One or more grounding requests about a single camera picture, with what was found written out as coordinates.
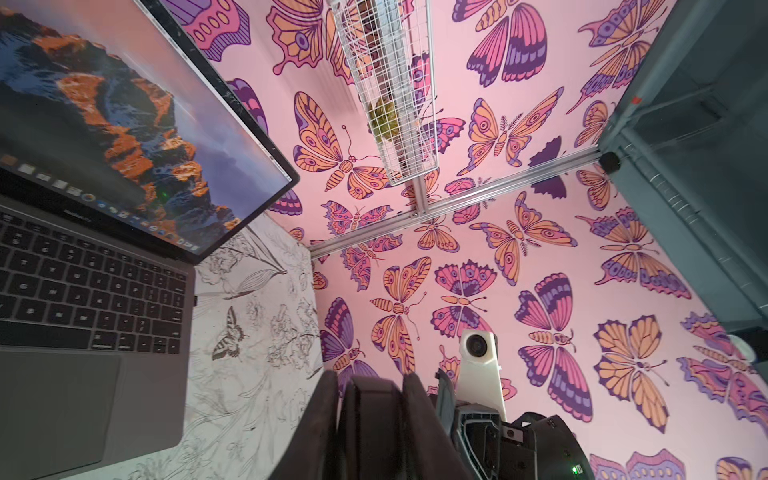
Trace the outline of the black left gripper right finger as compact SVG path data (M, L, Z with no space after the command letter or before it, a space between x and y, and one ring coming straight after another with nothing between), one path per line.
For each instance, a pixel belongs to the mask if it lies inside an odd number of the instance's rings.
M406 479L470 479L420 378L403 378L404 457Z

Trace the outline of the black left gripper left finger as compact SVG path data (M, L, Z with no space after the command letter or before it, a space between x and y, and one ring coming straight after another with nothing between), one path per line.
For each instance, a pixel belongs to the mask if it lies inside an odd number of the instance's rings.
M337 374L325 370L270 479L337 479Z

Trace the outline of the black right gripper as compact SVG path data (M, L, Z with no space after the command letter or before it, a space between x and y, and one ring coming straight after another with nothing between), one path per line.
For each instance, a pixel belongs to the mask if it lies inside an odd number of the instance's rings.
M475 479L519 478L516 448L522 432L491 407L457 399L448 374L438 369L433 405L443 430Z

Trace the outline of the grey laptop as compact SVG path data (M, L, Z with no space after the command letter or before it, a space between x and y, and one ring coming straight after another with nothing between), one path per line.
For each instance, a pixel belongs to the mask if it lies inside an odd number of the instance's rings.
M196 266L299 176L162 1L1 5L1 475L183 435Z

